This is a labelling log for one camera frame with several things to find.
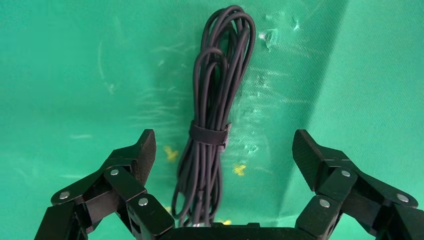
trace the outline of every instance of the coiled cable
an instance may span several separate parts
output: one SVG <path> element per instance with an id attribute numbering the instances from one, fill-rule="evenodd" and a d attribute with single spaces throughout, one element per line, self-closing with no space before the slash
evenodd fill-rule
<path id="1" fill-rule="evenodd" d="M 246 72 L 255 44 L 255 24 L 240 6 L 216 11 L 203 30 L 193 69 L 194 125 L 225 131 L 230 108 Z M 171 213 L 180 227 L 209 226 L 223 195 L 222 146 L 189 137 L 177 169 Z M 178 195 L 184 196 L 177 213 Z"/>

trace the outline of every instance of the green background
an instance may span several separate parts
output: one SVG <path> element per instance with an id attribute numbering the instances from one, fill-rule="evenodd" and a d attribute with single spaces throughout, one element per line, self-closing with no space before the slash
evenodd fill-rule
<path id="1" fill-rule="evenodd" d="M 291 156 L 296 129 L 424 203 L 420 0 L 2 0 L 0 239 L 32 239 L 53 193 L 146 128 L 157 139 L 146 187 L 170 205 L 165 148 L 184 148 L 201 32 L 230 4 L 253 17 L 257 41 L 216 220 L 294 226 L 313 196 Z M 132 236 L 114 215 L 90 235 L 116 238 Z M 373 238 L 344 216 L 330 239 Z"/>

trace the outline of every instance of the silver screw head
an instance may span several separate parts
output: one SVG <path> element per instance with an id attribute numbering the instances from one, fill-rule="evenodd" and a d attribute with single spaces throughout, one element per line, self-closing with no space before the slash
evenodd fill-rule
<path id="1" fill-rule="evenodd" d="M 60 193 L 59 199 L 62 199 L 62 200 L 67 199 L 69 197 L 69 195 L 70 195 L 69 191 L 64 191 L 64 192 Z"/>
<path id="2" fill-rule="evenodd" d="M 341 174 L 342 174 L 343 176 L 345 176 L 345 177 L 350 177 L 350 176 L 351 176 L 351 173 L 350 173 L 350 172 L 348 172 L 348 171 L 341 171 Z"/>
<path id="3" fill-rule="evenodd" d="M 397 195 L 397 198 L 399 199 L 399 200 L 401 200 L 402 202 L 405 202 L 405 203 L 407 203 L 407 202 L 409 202 L 410 200 L 409 200 L 409 198 L 407 198 L 405 195 L 402 195 L 402 194 L 398 194 Z"/>
<path id="4" fill-rule="evenodd" d="M 110 171 L 110 175 L 115 176 L 118 175 L 119 170 L 118 169 L 113 169 L 112 171 Z"/>
<path id="5" fill-rule="evenodd" d="M 330 207 L 330 203 L 329 203 L 329 201 L 324 200 L 324 199 L 320 199 L 320 200 L 319 200 L 319 204 L 320 204 L 321 206 L 323 206 L 324 208 L 329 208 L 329 207 Z"/>
<path id="6" fill-rule="evenodd" d="M 149 202 L 149 200 L 147 200 L 147 198 L 141 198 L 140 200 L 138 200 L 138 205 L 140 206 L 146 206 L 147 203 Z"/>

